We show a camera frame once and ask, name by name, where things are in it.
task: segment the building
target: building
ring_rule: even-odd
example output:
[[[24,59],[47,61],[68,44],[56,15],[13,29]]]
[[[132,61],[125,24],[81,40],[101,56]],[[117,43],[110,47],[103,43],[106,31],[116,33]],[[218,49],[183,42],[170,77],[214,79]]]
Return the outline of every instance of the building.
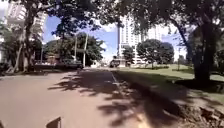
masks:
[[[8,9],[5,13],[4,23],[9,26],[20,25],[23,26],[25,21],[26,9],[22,5],[18,5],[16,2],[12,2],[8,5]],[[34,19],[32,31],[42,37],[44,31],[45,21],[47,14],[39,13],[38,18]]]
[[[146,40],[146,39],[162,39],[161,27],[156,26],[155,28],[149,29],[146,32],[146,35],[135,35],[133,33],[134,27],[132,24],[132,19],[123,17],[122,19],[124,27],[118,28],[118,48],[117,55],[120,58],[123,58],[123,51],[126,47],[133,47],[135,58],[134,63],[142,63],[143,61],[139,58],[137,53],[137,45],[138,43]]]

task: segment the blue sky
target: blue sky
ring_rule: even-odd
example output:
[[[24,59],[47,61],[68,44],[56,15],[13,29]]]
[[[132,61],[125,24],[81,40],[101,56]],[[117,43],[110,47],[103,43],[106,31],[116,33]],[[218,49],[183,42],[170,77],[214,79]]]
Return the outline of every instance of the blue sky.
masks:
[[[59,23],[60,20],[56,17],[47,18],[44,31],[44,43],[55,39],[51,32],[56,30]],[[105,41],[106,51],[103,53],[104,57],[111,58],[113,55],[117,54],[117,29],[115,27],[108,28],[107,26],[104,26],[96,31],[89,31],[88,29],[82,31]]]
[[[1,2],[0,1],[0,18],[4,15],[4,11],[7,9],[8,3],[7,2]],[[48,42],[50,40],[54,40],[55,37],[52,36],[51,32],[56,30],[57,25],[59,24],[60,20],[55,17],[49,17],[47,18],[46,25],[45,25],[45,31],[44,31],[44,42]],[[97,31],[89,31],[88,29],[82,30],[84,32],[87,32],[88,34],[98,37],[100,40],[104,40],[106,44],[106,52],[103,53],[104,57],[106,58],[112,58],[113,55],[117,54],[117,29],[114,25],[108,25],[103,26],[102,29]],[[165,36],[162,37],[163,42],[170,42],[175,49],[175,60],[179,56],[178,52],[178,40],[173,40],[172,35],[167,35],[168,32],[165,32],[164,29],[163,34]],[[186,54],[186,51],[184,48],[181,50],[181,55]]]

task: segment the branch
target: branch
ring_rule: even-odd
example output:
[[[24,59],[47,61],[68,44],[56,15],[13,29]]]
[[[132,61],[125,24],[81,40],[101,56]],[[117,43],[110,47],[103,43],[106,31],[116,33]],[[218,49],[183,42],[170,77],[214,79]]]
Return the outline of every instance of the branch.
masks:
[[[186,37],[185,37],[185,35],[184,35],[184,32],[183,32],[181,26],[177,23],[176,20],[174,20],[174,19],[172,19],[172,18],[169,18],[169,20],[174,24],[174,26],[177,27],[177,29],[178,29],[178,31],[179,31],[179,33],[180,33],[182,39],[183,39],[183,42],[184,42],[185,46],[187,47],[187,52],[190,53],[190,54],[192,55],[193,53],[192,53],[192,50],[191,50],[191,46],[190,46],[190,44],[188,43],[188,41],[187,41],[187,39],[186,39]]]
[[[54,7],[54,6],[57,6],[57,4],[54,4],[54,5],[49,5],[49,6],[46,6],[46,7],[41,7],[41,8],[39,8],[39,9],[38,9],[38,11],[37,11],[37,12],[46,11],[46,10],[48,10],[48,9],[50,9],[50,8]]]

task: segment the tree trunk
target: tree trunk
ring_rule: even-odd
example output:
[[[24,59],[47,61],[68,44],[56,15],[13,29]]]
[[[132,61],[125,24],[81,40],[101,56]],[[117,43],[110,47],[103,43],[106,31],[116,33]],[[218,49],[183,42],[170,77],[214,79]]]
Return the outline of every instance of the tree trunk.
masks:
[[[203,35],[203,48],[202,54],[197,55],[193,58],[194,62],[194,71],[195,79],[197,81],[209,81],[210,80],[210,71],[214,65],[214,55],[216,52],[216,43],[217,43],[217,33],[214,25],[212,23],[205,23],[202,26],[202,35]]]
[[[153,62],[154,62],[154,61],[151,61],[151,63],[152,63],[152,69],[154,68],[154,67],[153,67]]]
[[[12,73],[17,72],[18,69],[19,69],[19,63],[20,63],[22,49],[23,49],[23,44],[20,44],[19,51],[18,51],[18,54],[17,54],[17,57],[16,57],[16,64],[15,64],[13,70],[12,70]]]
[[[32,50],[30,46],[30,37],[31,37],[31,28],[34,23],[34,18],[35,18],[35,10],[32,8],[32,4],[30,7],[26,7],[27,9],[27,14],[26,14],[26,19],[25,19],[25,59],[24,59],[24,69],[23,72],[29,72],[31,67],[33,67],[32,63]]]

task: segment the pole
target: pole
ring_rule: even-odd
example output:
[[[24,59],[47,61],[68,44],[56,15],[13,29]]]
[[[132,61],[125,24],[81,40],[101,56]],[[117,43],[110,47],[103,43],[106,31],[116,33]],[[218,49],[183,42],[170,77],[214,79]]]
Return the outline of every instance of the pole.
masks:
[[[180,48],[178,49],[178,51],[179,51],[179,59],[178,59],[178,61],[177,61],[177,64],[178,64],[178,69],[177,69],[177,71],[180,70]]]
[[[77,35],[75,36],[75,59],[77,58],[76,57],[76,52],[77,52]]]
[[[41,45],[40,63],[43,63],[43,45]]]
[[[87,43],[88,43],[88,34],[86,35],[86,42],[85,42],[85,46],[84,46],[83,67],[86,66],[86,47],[87,47]]]

